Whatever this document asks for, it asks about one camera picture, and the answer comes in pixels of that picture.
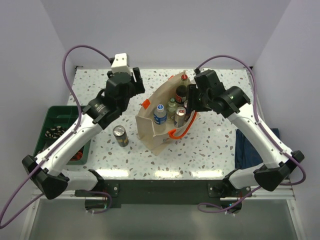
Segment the dark cola glass bottle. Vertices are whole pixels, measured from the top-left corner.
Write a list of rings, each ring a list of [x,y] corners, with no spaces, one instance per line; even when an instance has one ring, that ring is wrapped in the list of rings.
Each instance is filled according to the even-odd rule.
[[[188,92],[188,75],[184,72],[180,77],[180,82],[175,90],[175,101],[182,105],[187,99]]]

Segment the beige canvas bag orange handles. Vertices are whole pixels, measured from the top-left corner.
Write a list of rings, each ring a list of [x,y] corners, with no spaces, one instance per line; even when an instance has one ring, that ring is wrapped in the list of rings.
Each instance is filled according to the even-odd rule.
[[[171,76],[142,103],[135,117],[138,138],[155,156],[172,141],[183,138],[197,117],[192,111],[183,119],[183,125],[177,127],[174,124],[175,114],[168,111],[169,100],[176,96],[176,89],[183,80],[191,83],[185,71]]]

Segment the clear green-cap glass bottle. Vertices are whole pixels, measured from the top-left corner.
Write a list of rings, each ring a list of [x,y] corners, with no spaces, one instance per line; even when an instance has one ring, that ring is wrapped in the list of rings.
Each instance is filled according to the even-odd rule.
[[[178,105],[176,103],[175,98],[170,98],[170,100],[167,102],[166,105],[166,112],[167,112],[167,120],[173,121],[175,118],[176,110],[178,108]]]

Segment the silver blue energy can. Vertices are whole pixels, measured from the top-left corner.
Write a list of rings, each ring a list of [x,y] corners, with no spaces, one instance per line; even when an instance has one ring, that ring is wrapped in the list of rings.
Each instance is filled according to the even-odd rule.
[[[186,110],[186,113],[185,113],[185,116],[184,116],[184,120],[187,122],[191,116],[191,110],[189,109],[188,107],[189,103],[188,103],[188,100],[186,100],[183,104],[183,107],[185,108]]]
[[[174,116],[174,127],[180,128],[184,125],[185,122],[186,109],[182,106],[178,107],[175,111]]]

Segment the blue label water bottle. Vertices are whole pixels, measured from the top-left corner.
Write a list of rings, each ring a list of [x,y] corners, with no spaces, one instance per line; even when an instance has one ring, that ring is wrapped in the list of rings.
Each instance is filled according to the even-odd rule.
[[[163,104],[158,104],[153,112],[155,131],[161,133],[166,129],[167,111]]]

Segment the black gold drink can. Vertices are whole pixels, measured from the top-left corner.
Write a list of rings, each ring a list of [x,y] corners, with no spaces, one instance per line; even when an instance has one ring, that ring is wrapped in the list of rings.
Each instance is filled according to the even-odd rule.
[[[121,147],[126,147],[129,144],[129,138],[126,129],[122,125],[117,125],[113,128],[112,133]]]

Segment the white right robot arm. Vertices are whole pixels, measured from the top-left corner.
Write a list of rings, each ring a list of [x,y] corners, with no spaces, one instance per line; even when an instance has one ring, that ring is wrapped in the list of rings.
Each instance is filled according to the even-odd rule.
[[[262,159],[257,166],[230,172],[224,178],[223,192],[233,197],[249,186],[274,191],[304,160],[304,154],[291,150],[262,120],[255,118],[245,92],[237,86],[225,89],[214,70],[199,72],[194,81],[187,87],[188,110],[221,114],[243,133]]]

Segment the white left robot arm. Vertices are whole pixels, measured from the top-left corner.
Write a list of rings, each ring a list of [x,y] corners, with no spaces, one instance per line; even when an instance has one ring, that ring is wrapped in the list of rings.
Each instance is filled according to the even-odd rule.
[[[117,120],[128,108],[130,98],[145,92],[140,69],[109,71],[106,87],[87,106],[79,109],[75,123],[47,149],[22,160],[32,182],[49,200],[68,190],[83,190],[99,196],[104,179],[94,170],[63,171],[81,147]]]

